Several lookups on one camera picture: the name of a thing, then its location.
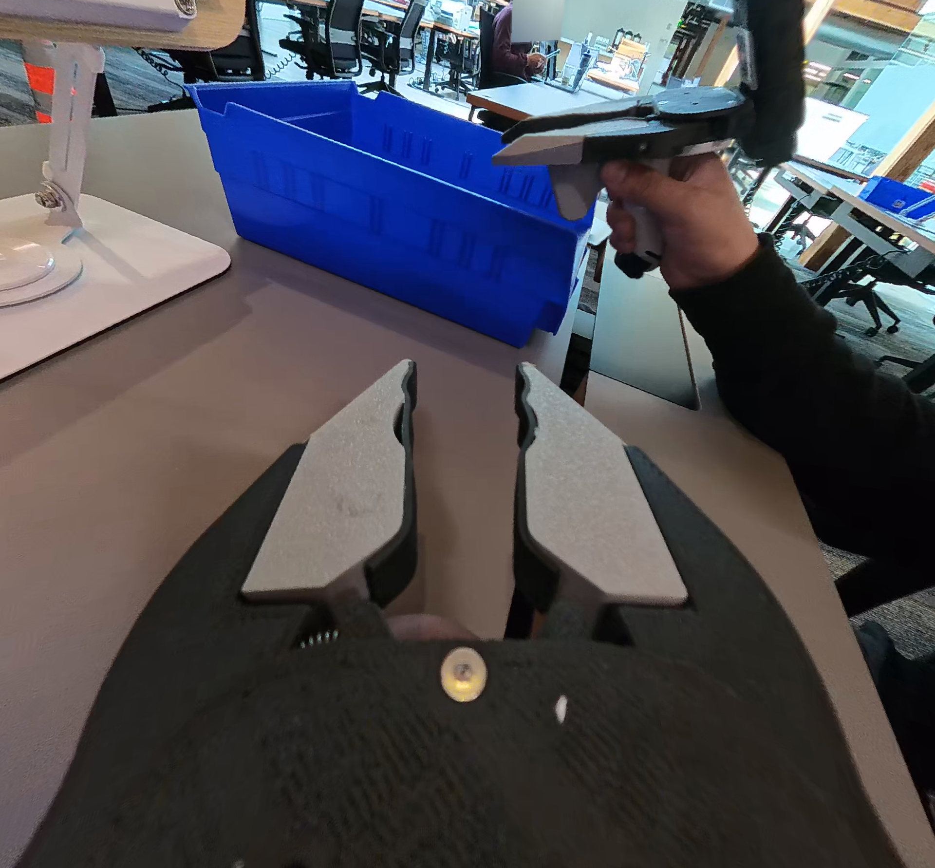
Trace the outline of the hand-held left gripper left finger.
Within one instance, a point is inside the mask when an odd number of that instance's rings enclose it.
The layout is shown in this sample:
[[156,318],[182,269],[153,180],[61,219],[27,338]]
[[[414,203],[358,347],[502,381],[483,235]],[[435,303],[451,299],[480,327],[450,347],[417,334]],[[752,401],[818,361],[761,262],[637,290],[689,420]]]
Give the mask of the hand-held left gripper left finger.
[[417,366],[398,362],[315,430],[241,587],[254,603],[356,595],[384,607],[418,562]]

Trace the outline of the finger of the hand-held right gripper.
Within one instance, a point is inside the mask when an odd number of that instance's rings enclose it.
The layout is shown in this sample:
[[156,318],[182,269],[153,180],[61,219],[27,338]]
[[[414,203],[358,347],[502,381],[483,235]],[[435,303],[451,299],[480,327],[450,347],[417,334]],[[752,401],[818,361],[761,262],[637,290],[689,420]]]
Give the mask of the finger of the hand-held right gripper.
[[501,168],[544,166],[560,215],[584,219],[602,188],[602,165],[609,160],[608,142],[582,134],[526,134],[494,153]]
[[501,144],[508,145],[529,134],[542,134],[555,130],[590,126],[601,122],[635,117],[645,113],[644,99],[602,100],[563,112],[531,116],[510,126],[501,135]]

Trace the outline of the person's right hand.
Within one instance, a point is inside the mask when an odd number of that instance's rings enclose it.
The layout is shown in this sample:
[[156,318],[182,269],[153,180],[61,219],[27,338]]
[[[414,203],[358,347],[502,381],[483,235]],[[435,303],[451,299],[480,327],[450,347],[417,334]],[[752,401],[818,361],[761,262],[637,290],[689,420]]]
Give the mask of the person's right hand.
[[659,269],[673,291],[727,280],[757,253],[754,229],[716,153],[676,158],[668,176],[641,163],[609,162],[601,178],[610,198],[610,246],[634,253],[637,221],[652,219],[662,240]]

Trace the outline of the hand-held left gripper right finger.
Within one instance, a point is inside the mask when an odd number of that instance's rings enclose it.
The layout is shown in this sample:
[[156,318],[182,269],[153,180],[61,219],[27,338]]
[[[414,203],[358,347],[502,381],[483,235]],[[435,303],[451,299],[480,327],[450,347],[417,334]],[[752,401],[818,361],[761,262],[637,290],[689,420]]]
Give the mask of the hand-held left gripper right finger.
[[548,378],[515,372],[512,628],[563,610],[599,628],[618,608],[682,611],[690,592],[628,445]]

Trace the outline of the white document stand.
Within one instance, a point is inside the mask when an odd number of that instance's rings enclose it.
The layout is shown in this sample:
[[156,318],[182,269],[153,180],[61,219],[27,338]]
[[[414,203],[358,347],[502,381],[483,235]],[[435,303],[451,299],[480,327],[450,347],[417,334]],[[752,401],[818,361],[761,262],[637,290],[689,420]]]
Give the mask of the white document stand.
[[82,195],[94,93],[108,45],[195,48],[196,0],[2,0],[49,149],[32,195],[2,199],[1,376],[13,377],[225,273],[226,251]]

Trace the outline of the blue plastic bin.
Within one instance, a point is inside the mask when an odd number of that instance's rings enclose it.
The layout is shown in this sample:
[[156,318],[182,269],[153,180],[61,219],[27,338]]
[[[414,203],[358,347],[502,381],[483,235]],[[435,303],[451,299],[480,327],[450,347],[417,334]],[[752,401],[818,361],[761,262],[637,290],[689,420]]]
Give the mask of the blue plastic bin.
[[185,88],[241,238],[517,348],[558,331],[594,211],[497,132],[350,80]]

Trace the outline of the small blue bin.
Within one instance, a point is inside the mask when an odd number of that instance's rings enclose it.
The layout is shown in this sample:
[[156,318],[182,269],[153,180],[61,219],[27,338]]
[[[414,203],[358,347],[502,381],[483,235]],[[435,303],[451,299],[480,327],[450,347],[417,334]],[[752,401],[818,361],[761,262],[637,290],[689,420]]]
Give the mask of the small blue bin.
[[930,182],[913,186],[875,175],[862,186],[859,197],[906,222],[924,223],[934,217],[934,185]]

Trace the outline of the person's right forearm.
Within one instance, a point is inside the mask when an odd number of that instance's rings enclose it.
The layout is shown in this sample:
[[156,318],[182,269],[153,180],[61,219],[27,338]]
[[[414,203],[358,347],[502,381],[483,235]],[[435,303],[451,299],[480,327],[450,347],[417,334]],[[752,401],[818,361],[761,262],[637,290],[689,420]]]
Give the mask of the person's right forearm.
[[772,250],[675,290],[722,404],[786,462],[816,536],[864,558],[934,556],[934,408],[837,335]]

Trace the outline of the black office chair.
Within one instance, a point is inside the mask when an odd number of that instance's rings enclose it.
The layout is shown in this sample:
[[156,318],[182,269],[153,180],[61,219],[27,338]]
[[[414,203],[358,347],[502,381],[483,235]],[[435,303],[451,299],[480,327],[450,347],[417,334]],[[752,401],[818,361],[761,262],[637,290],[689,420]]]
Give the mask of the black office chair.
[[396,79],[414,72],[414,42],[428,2],[410,0],[402,20],[362,21],[361,56],[370,63],[370,75],[379,72],[380,80],[358,83],[359,93],[389,92],[401,95],[395,87]]
[[360,32],[365,0],[328,0],[325,8],[302,8],[286,20],[298,29],[280,47],[298,57],[306,79],[353,79],[361,75]]

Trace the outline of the long wooden desk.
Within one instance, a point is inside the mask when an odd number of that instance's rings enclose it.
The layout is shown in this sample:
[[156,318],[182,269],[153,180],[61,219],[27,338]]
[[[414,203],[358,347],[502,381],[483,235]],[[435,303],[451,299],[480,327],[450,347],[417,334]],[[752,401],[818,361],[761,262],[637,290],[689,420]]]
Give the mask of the long wooden desk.
[[812,219],[827,221],[805,239],[801,266],[816,273],[844,267],[866,253],[882,255],[900,272],[920,279],[933,266],[933,227],[913,225],[860,198],[865,178],[841,170],[822,170],[813,162],[790,162],[777,169],[776,182],[787,200],[767,230],[779,242]]

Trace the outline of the grey topped desk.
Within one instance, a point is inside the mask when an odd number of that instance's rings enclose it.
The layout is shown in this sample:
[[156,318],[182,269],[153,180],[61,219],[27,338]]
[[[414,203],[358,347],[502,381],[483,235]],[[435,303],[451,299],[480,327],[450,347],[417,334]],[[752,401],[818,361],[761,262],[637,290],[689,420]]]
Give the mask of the grey topped desk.
[[633,93],[586,77],[577,92],[567,92],[544,81],[531,81],[509,86],[474,90],[467,94],[469,118],[479,119],[481,113],[492,113],[510,123],[529,117],[578,110],[601,102],[622,101]]

